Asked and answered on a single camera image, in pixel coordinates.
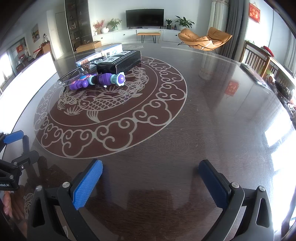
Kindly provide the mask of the person's left hand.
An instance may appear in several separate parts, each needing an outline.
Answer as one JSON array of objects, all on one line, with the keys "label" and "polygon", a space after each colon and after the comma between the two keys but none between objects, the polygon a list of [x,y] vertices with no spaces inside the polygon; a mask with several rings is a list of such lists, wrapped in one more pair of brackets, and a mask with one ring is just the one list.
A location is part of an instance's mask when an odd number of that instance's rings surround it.
[{"label": "person's left hand", "polygon": [[9,191],[4,191],[3,195],[4,213],[10,218],[13,217],[13,209],[11,204],[11,193]]}]

